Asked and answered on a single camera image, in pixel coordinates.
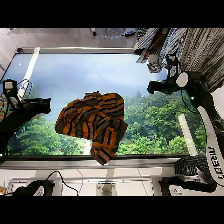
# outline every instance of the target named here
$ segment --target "sky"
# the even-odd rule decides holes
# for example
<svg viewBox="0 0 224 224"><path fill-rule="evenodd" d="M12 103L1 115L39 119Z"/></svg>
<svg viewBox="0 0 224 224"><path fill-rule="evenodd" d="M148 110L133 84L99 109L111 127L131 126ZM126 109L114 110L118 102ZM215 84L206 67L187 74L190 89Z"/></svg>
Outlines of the sky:
<svg viewBox="0 0 224 224"><path fill-rule="evenodd" d="M4 79L23 80L32 54L17 54ZM32 93L52 98L48 118L56 120L69 102L84 97L85 92L116 92L133 96L148 95L150 80L163 80L166 70L152 74L146 64L136 63L132 54L40 54L31 76Z"/></svg>

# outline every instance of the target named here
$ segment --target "forest image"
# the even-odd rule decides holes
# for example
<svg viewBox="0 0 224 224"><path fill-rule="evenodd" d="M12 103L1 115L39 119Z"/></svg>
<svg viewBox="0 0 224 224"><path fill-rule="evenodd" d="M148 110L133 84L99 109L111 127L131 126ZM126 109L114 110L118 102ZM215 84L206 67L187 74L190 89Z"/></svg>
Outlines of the forest image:
<svg viewBox="0 0 224 224"><path fill-rule="evenodd" d="M205 152L206 134L198 114L184 105L180 93L142 96L140 92L125 97L125 122L128 129L120 142L117 155L187 154L187 145L178 121L184 114L198 153ZM55 122L45 116L26 123L8 144L10 155L82 155L85 139L54 131Z"/></svg>

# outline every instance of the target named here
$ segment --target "orange and black striped fabric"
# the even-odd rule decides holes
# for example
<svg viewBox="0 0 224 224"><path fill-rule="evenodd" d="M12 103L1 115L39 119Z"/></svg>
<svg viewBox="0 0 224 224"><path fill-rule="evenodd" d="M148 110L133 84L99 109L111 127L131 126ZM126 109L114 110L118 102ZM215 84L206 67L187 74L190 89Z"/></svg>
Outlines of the orange and black striped fabric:
<svg viewBox="0 0 224 224"><path fill-rule="evenodd" d="M104 165L117 152L127 126L124 99L117 93L94 92L63 108L55 130L59 134L92 140L91 155Z"/></svg>

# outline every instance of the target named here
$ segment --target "gray floor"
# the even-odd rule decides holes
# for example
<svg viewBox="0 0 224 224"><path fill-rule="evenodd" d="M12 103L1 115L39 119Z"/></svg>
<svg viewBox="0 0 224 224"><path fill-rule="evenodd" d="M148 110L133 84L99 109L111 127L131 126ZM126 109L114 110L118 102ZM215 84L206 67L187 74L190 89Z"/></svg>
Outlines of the gray floor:
<svg viewBox="0 0 224 224"><path fill-rule="evenodd" d="M132 48L136 37L121 36L125 29L96 28L93 36L90 28L0 28L0 64L6 68L18 47Z"/></svg>

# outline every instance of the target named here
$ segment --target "logo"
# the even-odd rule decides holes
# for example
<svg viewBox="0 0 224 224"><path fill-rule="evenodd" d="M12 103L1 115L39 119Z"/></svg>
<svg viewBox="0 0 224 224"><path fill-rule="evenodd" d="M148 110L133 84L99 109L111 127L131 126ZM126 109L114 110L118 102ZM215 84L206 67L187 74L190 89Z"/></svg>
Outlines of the logo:
<svg viewBox="0 0 224 224"><path fill-rule="evenodd" d="M222 168L219 164L218 158L216 156L215 148L213 148L213 147L208 147L208 148L210 149L209 154L211 156L211 162L212 162L212 165L214 167L216 174L218 175L218 178L224 179L224 174L223 174Z"/></svg>

